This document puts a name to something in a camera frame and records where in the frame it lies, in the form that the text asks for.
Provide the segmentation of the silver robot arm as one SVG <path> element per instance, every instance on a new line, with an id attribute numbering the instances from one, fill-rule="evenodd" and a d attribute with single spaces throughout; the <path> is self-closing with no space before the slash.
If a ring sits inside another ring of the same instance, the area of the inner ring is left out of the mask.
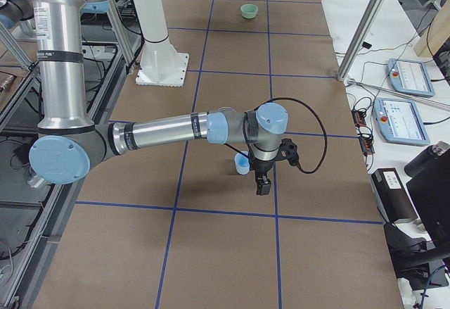
<path id="1" fill-rule="evenodd" d="M 194 139 L 228 147 L 244 143 L 259 195 L 270 192 L 268 174 L 275 162 L 299 166 L 296 145 L 283 136 L 288 112 L 272 101 L 242 113 L 220 108 L 150 122 L 98 124 L 96 112 L 114 99 L 120 87 L 107 70 L 93 101 L 87 100 L 81 15 L 87 4 L 101 0 L 29 1 L 34 9 L 43 110 L 29 162 L 42 179 L 71 184 L 114 156 Z"/>

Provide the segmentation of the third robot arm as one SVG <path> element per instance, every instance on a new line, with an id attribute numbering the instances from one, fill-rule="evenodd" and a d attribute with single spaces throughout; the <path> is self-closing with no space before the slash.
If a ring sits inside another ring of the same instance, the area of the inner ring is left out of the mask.
<path id="1" fill-rule="evenodd" d="M 1 23 L 18 41 L 37 40 L 34 9 L 28 0 L 1 0 Z"/>

